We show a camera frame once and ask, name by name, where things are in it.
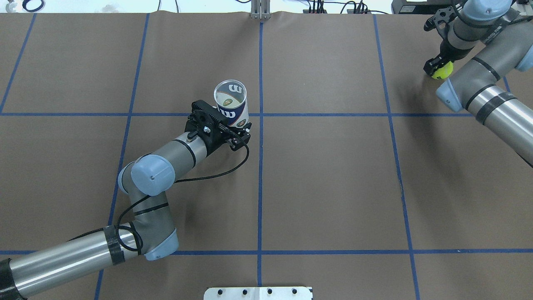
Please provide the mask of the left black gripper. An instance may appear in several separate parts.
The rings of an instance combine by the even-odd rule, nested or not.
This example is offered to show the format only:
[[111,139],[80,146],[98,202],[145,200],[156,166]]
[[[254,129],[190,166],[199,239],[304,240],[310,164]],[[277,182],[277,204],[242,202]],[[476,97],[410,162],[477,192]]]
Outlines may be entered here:
[[251,139],[249,130],[252,122],[246,123],[244,129],[229,127],[228,118],[206,101],[192,103],[192,112],[185,125],[186,141],[192,142],[200,138],[206,148],[206,156],[211,155],[224,143],[230,144],[232,151],[246,146]]

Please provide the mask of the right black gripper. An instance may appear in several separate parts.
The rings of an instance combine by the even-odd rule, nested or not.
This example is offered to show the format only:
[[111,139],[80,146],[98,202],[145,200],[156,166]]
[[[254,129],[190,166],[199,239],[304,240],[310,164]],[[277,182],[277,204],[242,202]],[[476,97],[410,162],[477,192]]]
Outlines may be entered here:
[[432,77],[436,74],[440,68],[445,66],[449,62],[455,62],[465,58],[468,53],[474,48],[474,42],[468,42],[466,44],[466,49],[459,49],[450,44],[449,41],[443,40],[440,45],[440,53],[437,57],[429,59],[423,67],[424,72]]

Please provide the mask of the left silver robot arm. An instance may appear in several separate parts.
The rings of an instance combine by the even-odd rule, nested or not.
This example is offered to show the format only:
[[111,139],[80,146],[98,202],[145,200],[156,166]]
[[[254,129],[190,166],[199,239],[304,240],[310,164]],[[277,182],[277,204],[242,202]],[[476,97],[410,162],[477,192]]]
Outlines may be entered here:
[[249,150],[251,128],[247,109],[232,112],[194,101],[183,133],[117,174],[117,190],[128,198],[128,207],[115,220],[54,247],[1,261],[2,300],[26,300],[138,256],[154,261],[173,254],[179,241],[167,191],[177,183],[236,171],[233,167],[215,175],[185,178],[223,145],[232,151]]

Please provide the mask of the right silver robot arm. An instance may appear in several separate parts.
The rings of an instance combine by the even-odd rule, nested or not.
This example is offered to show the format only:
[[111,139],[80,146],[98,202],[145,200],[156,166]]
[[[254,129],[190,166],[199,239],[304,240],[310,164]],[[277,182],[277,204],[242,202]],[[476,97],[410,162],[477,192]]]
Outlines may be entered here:
[[447,76],[436,95],[450,110],[468,111],[532,165],[532,110],[497,85],[512,70],[532,68],[532,17],[521,16],[512,4],[511,0],[453,0],[448,8],[436,11],[424,30],[435,29],[442,42],[439,54],[425,63],[424,72],[435,76],[482,43],[485,47]]

